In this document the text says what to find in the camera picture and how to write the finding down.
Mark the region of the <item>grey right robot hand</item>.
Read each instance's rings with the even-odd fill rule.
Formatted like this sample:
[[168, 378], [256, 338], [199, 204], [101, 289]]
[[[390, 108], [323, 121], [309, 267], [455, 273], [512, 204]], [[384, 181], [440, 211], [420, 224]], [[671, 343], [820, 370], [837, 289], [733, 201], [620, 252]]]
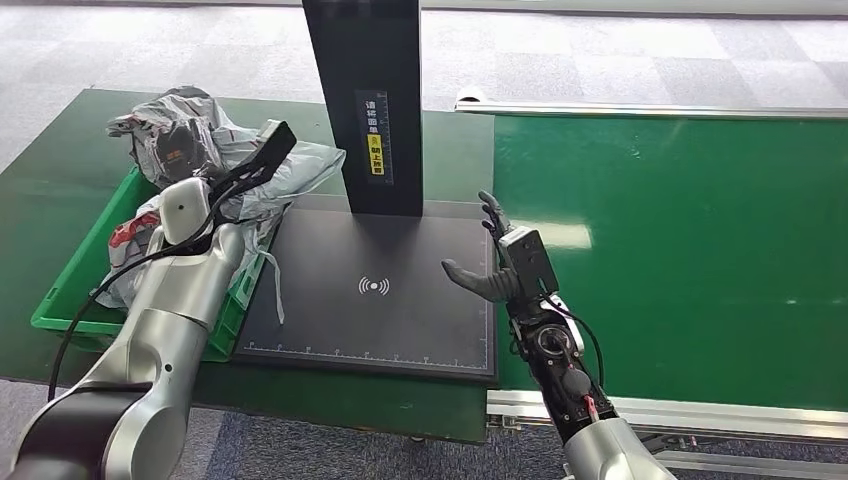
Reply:
[[502, 206], [491, 193], [480, 190], [478, 198], [481, 209], [488, 216], [481, 225], [492, 237], [499, 256], [499, 268], [489, 275], [479, 275], [460, 267], [452, 259], [443, 259], [441, 266], [447, 277], [459, 287], [476, 294], [491, 303], [508, 303], [521, 293], [518, 276], [506, 265], [499, 241], [513, 230]]

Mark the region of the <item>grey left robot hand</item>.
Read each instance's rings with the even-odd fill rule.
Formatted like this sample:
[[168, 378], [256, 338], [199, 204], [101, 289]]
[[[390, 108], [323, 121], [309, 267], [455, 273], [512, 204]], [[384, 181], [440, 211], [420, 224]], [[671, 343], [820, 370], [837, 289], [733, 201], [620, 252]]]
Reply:
[[164, 177], [172, 183], [193, 176], [206, 161], [195, 119], [173, 122], [158, 134], [154, 150]]

